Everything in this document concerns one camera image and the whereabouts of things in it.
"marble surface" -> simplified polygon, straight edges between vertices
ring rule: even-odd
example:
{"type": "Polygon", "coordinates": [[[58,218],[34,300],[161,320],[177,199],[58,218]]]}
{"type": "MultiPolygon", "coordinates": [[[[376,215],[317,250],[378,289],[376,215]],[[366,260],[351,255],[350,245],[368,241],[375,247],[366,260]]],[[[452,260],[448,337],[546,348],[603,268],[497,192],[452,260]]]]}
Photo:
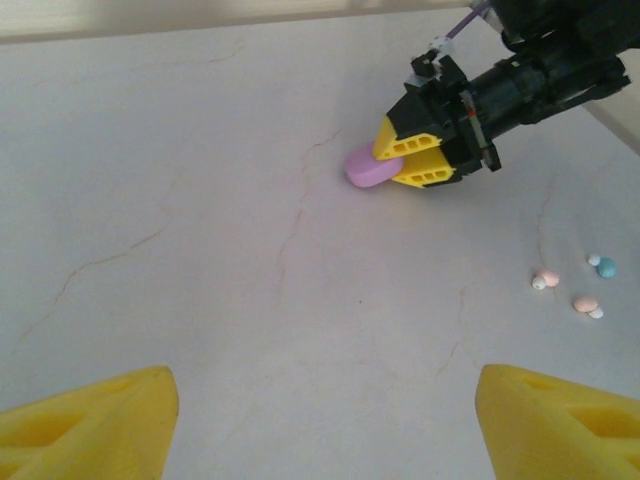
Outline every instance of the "marble surface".
{"type": "MultiPolygon", "coordinates": [[[[166,478],[490,479],[482,365],[640,397],[640,162],[587,112],[451,187],[341,173],[464,13],[0,53],[0,408],[166,364],[166,478]]],[[[459,43],[472,75],[504,55],[482,22],[459,43]]]]}

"purple cable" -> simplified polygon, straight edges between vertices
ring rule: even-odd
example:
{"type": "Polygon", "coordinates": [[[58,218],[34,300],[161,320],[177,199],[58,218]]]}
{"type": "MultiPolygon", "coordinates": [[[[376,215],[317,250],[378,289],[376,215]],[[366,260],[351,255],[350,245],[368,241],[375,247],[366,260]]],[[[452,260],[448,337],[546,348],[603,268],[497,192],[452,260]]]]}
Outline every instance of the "purple cable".
{"type": "Polygon", "coordinates": [[[482,15],[484,13],[485,10],[488,10],[489,8],[491,8],[491,2],[489,0],[485,0],[484,2],[478,4],[469,15],[467,15],[466,17],[464,17],[464,19],[455,27],[453,27],[453,29],[447,33],[447,38],[453,38],[456,35],[458,35],[463,29],[464,27],[466,27],[467,25],[469,25],[471,23],[471,21],[476,18],[479,15],[482,15]]]}

